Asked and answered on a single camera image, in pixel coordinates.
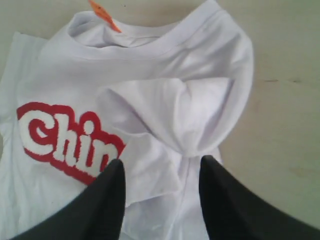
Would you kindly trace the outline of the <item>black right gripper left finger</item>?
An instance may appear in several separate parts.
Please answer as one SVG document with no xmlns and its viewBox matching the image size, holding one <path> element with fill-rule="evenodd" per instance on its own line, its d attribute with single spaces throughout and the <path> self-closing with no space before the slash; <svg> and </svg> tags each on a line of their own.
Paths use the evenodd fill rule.
<svg viewBox="0 0 320 240">
<path fill-rule="evenodd" d="M 114 159 L 72 202 L 16 240 L 118 240 L 125 214 L 125 170 Z"/>
</svg>

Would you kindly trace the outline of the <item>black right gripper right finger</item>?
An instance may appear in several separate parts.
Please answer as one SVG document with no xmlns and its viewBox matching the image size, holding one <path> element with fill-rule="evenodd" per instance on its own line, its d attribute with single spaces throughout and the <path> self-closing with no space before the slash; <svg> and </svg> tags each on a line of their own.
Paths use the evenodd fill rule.
<svg viewBox="0 0 320 240">
<path fill-rule="evenodd" d="M 319 229 L 280 211 L 235 179 L 213 156 L 201 158 L 199 196 L 211 240 L 318 240 Z"/>
</svg>

